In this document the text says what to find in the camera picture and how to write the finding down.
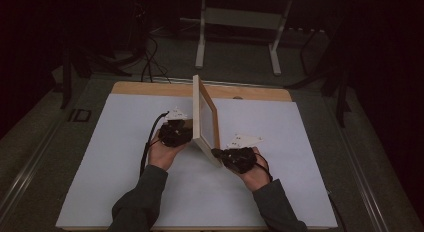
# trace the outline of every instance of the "wooden board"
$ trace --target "wooden board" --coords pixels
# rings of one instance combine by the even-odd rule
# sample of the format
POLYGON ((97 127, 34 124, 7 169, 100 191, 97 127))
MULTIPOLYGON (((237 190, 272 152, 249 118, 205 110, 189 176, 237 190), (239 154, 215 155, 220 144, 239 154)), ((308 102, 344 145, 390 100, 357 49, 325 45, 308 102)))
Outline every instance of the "wooden board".
MULTIPOLYGON (((289 92, 284 89, 221 85, 205 85, 205 87, 212 98, 292 101, 289 92)), ((193 86, 191 84, 117 82, 111 93, 191 97, 193 95, 193 86)))
POLYGON ((218 111, 198 75, 193 77, 193 141, 212 164, 221 166, 221 162, 212 154, 212 149, 221 148, 218 111))

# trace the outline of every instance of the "table leg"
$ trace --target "table leg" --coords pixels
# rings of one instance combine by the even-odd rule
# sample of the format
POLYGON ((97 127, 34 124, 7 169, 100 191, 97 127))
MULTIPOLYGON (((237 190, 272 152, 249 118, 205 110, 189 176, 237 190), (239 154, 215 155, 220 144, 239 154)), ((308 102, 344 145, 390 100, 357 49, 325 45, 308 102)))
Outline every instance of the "table leg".
POLYGON ((274 75, 277 75, 277 76, 281 75, 280 63, 278 62, 277 47, 278 47, 278 44, 280 43, 280 38, 281 38, 281 35, 283 34, 284 26, 286 25, 287 17, 289 15, 292 2, 293 2, 292 0, 287 1, 284 14, 281 16, 281 20, 278 25, 277 35, 275 36, 274 43, 269 44, 269 54, 271 56, 272 70, 274 71, 274 75))
POLYGON ((203 57, 205 56, 205 0, 202 0, 202 10, 200 12, 200 38, 199 45, 197 46, 197 54, 196 54, 196 69, 203 68, 203 57))

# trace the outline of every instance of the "wrist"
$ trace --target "wrist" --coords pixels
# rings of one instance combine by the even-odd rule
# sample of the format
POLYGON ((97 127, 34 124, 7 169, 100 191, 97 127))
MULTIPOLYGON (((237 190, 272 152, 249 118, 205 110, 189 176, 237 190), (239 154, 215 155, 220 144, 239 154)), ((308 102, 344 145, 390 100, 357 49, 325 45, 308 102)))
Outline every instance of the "wrist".
POLYGON ((165 172, 165 173, 167 173, 167 171, 166 170, 164 170, 163 168, 161 168, 161 167, 159 167, 159 166, 156 166, 156 165, 154 165, 154 164, 147 164, 146 165, 146 170, 147 170, 147 168, 154 168, 156 171, 163 171, 163 172, 165 172))
POLYGON ((244 184, 246 185, 246 187, 251 191, 251 192, 255 192, 256 190, 264 187, 265 185, 269 184, 270 181, 249 181, 249 180, 244 180, 243 181, 244 184))
POLYGON ((165 171, 168 171, 168 169, 171 167, 171 165, 169 163, 165 163, 165 162, 162 162, 162 161, 149 161, 149 165, 156 166, 156 167, 163 169, 165 171))

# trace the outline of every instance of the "metal stand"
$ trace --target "metal stand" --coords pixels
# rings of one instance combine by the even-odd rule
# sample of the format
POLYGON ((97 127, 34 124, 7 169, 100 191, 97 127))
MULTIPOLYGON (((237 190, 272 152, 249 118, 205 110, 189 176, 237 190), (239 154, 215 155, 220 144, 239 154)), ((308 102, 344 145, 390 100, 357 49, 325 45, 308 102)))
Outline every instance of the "metal stand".
POLYGON ((269 44, 269 54, 271 57, 272 70, 274 75, 281 75, 280 63, 278 61, 277 47, 280 43, 281 35, 287 21, 292 5, 292 0, 287 1, 283 14, 259 13, 252 11, 229 10, 206 7, 206 0, 202 0, 200 12, 200 37, 196 54, 196 69, 203 68, 203 58, 205 56, 205 25, 221 24, 230 26, 250 27, 259 29, 276 29, 277 33, 274 42, 269 44))

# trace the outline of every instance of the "hand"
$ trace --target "hand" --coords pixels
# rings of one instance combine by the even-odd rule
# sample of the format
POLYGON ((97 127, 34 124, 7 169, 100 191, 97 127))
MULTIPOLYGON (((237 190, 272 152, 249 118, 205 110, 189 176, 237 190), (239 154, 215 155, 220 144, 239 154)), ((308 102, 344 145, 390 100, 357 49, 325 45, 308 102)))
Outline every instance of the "hand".
MULTIPOLYGON (((257 163, 262 165, 266 169, 269 169, 265 160, 261 156, 259 156, 260 152, 258 148, 253 147, 252 149, 253 149, 253 152, 257 154, 256 155, 257 163)), ((247 171, 244 174, 238 174, 238 173, 235 173, 235 174, 238 175, 243 180, 246 187, 252 192, 262 188, 263 186, 271 182, 269 181, 268 174, 262 168, 256 165, 253 166, 251 170, 247 171)))
POLYGON ((187 144, 178 147, 166 147, 159 140, 159 130, 156 131, 155 137, 150 141, 150 152, 148 163, 167 171, 174 161, 175 156, 183 150, 187 144))

